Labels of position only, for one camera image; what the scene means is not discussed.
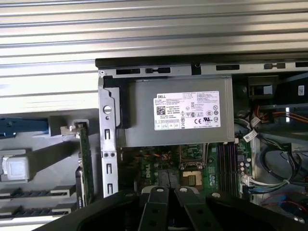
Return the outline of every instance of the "metal slot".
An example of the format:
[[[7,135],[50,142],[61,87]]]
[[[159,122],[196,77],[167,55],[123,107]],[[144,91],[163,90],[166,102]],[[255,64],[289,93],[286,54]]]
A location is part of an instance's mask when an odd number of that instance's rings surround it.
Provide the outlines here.
[[[112,165],[111,164],[106,165],[106,171],[107,171],[107,174],[112,174]]]
[[[108,194],[113,194],[113,185],[107,184]]]
[[[153,69],[153,68],[146,68],[145,69],[145,73],[147,73],[147,74],[154,73],[154,72],[157,72],[157,73],[160,73],[160,74],[171,73],[171,68],[170,67],[159,67],[157,69]]]
[[[105,140],[110,140],[110,129],[105,129]]]
[[[308,62],[295,62],[295,67],[308,67]]]
[[[132,69],[117,69],[117,75],[131,75],[131,74],[140,74],[139,68],[132,68]]]
[[[271,70],[274,67],[276,67],[277,69],[285,69],[285,63],[279,63],[279,64],[264,64],[264,69],[265,70]]]
[[[217,71],[229,71],[229,70],[239,70],[240,65],[235,64],[235,65],[216,65],[216,70]]]

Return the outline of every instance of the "white label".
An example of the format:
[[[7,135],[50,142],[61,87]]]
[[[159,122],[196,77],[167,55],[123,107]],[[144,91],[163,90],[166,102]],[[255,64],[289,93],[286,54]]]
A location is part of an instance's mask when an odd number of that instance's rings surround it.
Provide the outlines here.
[[[261,120],[258,118],[258,117],[254,117],[252,120],[251,120],[251,126],[254,128]]]
[[[305,95],[305,86],[304,85],[298,86],[298,95],[299,96]]]
[[[157,94],[154,129],[219,128],[219,91]]]
[[[251,132],[249,132],[247,135],[244,136],[244,140],[248,143],[257,135],[258,133],[255,130],[252,130]]]

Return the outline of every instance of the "metal bracket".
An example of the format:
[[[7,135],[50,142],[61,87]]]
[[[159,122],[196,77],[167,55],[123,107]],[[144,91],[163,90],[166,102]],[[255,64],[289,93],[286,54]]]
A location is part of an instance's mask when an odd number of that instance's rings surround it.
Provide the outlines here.
[[[116,153],[116,113],[115,99],[104,88],[104,78],[98,82],[101,155],[103,173],[103,195],[108,197],[118,192],[118,172]]]

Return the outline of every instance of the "green circuit board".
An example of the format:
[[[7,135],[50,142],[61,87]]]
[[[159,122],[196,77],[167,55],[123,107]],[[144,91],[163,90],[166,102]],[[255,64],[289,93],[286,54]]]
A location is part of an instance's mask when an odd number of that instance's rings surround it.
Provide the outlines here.
[[[204,190],[201,195],[207,195],[218,190],[217,182],[217,149],[216,144],[209,145],[206,166],[203,170]]]
[[[173,146],[144,147],[139,150],[141,169],[141,185],[162,185],[167,187],[192,186],[199,190],[202,196],[216,192],[218,188],[218,144],[189,144]],[[180,168],[181,160],[186,163],[205,160],[203,169],[197,166]],[[237,145],[239,182],[241,169],[245,174],[251,174],[250,144],[240,140]]]
[[[240,140],[237,145],[237,162],[239,164],[239,174],[243,172],[244,174],[252,174],[252,164],[251,164],[251,147],[250,143],[245,140]]]

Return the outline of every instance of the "sticker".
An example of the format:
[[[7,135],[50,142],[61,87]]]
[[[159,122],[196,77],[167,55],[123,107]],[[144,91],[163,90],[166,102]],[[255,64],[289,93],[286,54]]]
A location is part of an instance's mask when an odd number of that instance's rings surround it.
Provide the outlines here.
[[[304,85],[298,86],[298,95],[299,96],[305,95],[305,86]]]
[[[256,130],[252,130],[251,132],[249,132],[247,135],[244,136],[244,140],[248,143],[257,135],[258,133],[256,132]]]
[[[252,120],[251,120],[251,126],[254,128],[261,120],[258,118],[258,117],[254,117]]]
[[[219,128],[219,91],[157,94],[154,129]]]

